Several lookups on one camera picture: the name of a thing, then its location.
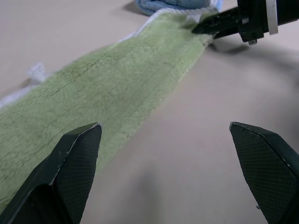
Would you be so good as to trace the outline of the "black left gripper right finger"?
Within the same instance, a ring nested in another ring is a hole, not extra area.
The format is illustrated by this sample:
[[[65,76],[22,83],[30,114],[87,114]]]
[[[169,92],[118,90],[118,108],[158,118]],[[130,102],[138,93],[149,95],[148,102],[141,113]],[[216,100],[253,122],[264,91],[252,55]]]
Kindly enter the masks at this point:
[[[245,181],[270,224],[299,222],[299,155],[278,134],[231,122]]]

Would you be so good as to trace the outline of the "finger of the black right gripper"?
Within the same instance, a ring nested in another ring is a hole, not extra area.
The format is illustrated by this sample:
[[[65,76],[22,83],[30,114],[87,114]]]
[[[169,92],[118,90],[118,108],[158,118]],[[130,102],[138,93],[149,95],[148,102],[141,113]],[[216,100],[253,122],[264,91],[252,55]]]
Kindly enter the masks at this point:
[[[199,22],[192,30],[193,34],[233,35],[238,33],[239,7],[211,15]]]
[[[234,34],[239,34],[239,32],[237,31],[221,31],[221,32],[217,32],[213,35],[214,39],[219,39],[219,38],[223,38],[223,37],[227,37],[230,35],[234,35]]]

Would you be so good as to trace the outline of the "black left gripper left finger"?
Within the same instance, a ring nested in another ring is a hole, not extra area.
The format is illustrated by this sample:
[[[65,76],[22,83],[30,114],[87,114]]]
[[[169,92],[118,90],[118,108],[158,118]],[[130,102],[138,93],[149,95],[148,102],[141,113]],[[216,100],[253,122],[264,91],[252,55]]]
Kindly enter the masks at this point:
[[[64,134],[0,215],[2,224],[78,224],[96,171],[101,123]]]

